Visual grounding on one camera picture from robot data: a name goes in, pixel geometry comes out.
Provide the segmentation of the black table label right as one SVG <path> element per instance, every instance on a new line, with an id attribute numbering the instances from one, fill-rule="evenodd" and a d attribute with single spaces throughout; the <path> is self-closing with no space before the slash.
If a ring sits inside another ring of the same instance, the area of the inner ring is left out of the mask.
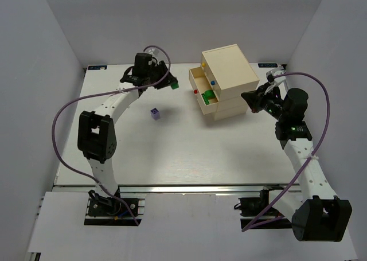
<path id="1" fill-rule="evenodd" d="M 277 63 L 258 63 L 257 64 L 259 68 L 277 68 Z"/>

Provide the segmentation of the dark green sloped lego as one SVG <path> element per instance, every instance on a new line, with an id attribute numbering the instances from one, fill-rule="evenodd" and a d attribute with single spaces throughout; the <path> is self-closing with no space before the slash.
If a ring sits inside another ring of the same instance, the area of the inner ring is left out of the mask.
<path id="1" fill-rule="evenodd" d="M 172 84 L 171 88 L 172 89 L 177 89 L 177 88 L 179 88 L 179 84 L 178 83 Z"/>

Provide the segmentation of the black table label left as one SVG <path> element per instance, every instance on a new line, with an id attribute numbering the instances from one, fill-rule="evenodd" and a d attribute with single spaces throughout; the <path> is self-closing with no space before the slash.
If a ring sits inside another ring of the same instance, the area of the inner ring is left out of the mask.
<path id="1" fill-rule="evenodd" d="M 107 69 L 106 65 L 89 65 L 87 68 L 88 71 L 101 71 L 106 69 Z"/>

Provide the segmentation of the purple square lego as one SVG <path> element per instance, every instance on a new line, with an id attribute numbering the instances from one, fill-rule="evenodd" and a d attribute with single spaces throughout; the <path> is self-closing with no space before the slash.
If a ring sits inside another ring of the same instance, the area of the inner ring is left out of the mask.
<path id="1" fill-rule="evenodd" d="M 150 114 L 151 114 L 151 117 L 154 119 L 154 120 L 158 120 L 160 119 L 160 112 L 158 111 L 157 108 L 153 108 L 151 111 L 150 111 Z"/>

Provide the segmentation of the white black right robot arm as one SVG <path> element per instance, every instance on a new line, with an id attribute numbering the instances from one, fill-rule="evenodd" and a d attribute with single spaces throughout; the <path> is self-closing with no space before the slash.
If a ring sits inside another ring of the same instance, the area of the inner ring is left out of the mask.
<path id="1" fill-rule="evenodd" d="M 275 134 L 296 173 L 302 192 L 297 200 L 282 186 L 268 186 L 261 190 L 259 200 L 243 202 L 244 211 L 253 219 L 245 229 L 266 224 L 258 218 L 276 210 L 278 216 L 268 220 L 275 223 L 281 218 L 291 223 L 294 236 L 299 241 L 340 242 L 347 229 L 352 206 L 341 200 L 328 183 L 314 152 L 311 133 L 303 120 L 307 110 L 308 94 L 299 88 L 289 89 L 281 98 L 278 88 L 269 84 L 255 91 L 243 92 L 241 97 L 252 112 L 265 111 L 276 119 Z"/>

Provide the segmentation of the cream drawer red knob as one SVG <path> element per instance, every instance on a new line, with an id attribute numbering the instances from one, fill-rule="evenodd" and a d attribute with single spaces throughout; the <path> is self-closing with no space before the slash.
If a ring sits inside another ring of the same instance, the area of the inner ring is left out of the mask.
<path id="1" fill-rule="evenodd" d="M 206 105 L 201 96 L 205 91 L 212 90 L 201 67 L 189 69 L 189 81 L 202 113 L 206 115 L 216 112 L 218 107 L 217 98 L 209 99 L 209 105 Z"/>

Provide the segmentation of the dark green lego front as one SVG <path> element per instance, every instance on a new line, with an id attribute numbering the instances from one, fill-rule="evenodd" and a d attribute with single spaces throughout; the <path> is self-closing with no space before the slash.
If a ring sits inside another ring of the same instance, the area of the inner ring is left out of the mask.
<path id="1" fill-rule="evenodd" d="M 213 90 L 207 90 L 204 92 L 204 96 L 207 98 L 207 99 L 214 99 L 216 96 L 215 96 L 215 93 L 213 92 Z"/>

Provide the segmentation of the cream plastic drawer cabinet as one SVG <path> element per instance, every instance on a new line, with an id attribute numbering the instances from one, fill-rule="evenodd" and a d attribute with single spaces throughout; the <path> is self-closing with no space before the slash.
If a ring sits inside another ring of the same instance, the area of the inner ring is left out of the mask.
<path id="1" fill-rule="evenodd" d="M 259 78 L 238 45 L 228 45 L 206 50 L 204 55 L 213 73 L 218 90 L 217 111 L 210 115 L 213 120 L 222 120 L 246 113 L 248 104 L 241 97 L 243 92 L 254 91 Z"/>

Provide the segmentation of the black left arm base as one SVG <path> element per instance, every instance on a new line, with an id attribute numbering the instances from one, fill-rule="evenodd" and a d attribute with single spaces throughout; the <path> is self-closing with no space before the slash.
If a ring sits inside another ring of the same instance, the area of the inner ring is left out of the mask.
<path id="1" fill-rule="evenodd" d="M 88 204 L 85 212 L 84 225 L 86 226 L 138 226 L 142 221 L 145 200 L 137 197 L 122 198 L 136 221 L 131 216 L 128 208 L 111 197 L 104 197 L 94 190 L 88 192 Z"/>

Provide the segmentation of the cream drawer yellow knob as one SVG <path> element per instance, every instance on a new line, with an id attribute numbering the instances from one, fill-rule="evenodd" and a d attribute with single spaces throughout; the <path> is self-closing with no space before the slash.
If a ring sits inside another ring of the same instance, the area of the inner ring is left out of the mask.
<path id="1" fill-rule="evenodd" d="M 209 72 L 208 62 L 203 54 L 201 55 L 201 68 L 206 74 Z"/>

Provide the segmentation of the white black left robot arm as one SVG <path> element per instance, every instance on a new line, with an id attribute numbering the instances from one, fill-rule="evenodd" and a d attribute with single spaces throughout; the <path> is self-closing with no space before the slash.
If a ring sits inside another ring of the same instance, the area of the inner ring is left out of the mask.
<path id="1" fill-rule="evenodd" d="M 166 63 L 151 54 L 137 53 L 134 65 L 125 70 L 118 88 L 98 108 L 79 116 L 77 147 L 87 159 L 96 179 L 96 193 L 103 197 L 119 195 L 112 156 L 117 148 L 115 124 L 129 106 L 152 86 L 177 88 L 178 80 Z"/>

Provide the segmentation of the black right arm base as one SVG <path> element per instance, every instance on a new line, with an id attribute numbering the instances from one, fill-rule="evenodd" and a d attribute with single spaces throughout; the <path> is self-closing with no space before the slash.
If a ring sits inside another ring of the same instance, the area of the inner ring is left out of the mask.
<path id="1" fill-rule="evenodd" d="M 234 205 L 234 210 L 240 211 L 241 228 L 244 228 L 258 213 L 260 213 L 269 203 L 269 192 L 272 190 L 283 190 L 280 185 L 267 185 L 259 193 L 257 197 L 242 197 L 239 202 Z M 291 229 L 291 222 L 285 217 L 268 224 L 263 224 L 253 229 Z"/>

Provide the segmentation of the black table label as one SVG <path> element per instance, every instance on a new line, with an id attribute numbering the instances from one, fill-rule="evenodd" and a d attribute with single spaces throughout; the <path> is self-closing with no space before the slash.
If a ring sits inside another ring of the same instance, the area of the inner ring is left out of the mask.
<path id="1" fill-rule="evenodd" d="M 89 65 L 87 68 L 88 71 L 101 71 L 106 69 L 107 69 L 106 65 Z"/>
<path id="2" fill-rule="evenodd" d="M 277 63 L 258 63 L 257 64 L 259 68 L 277 68 Z"/>

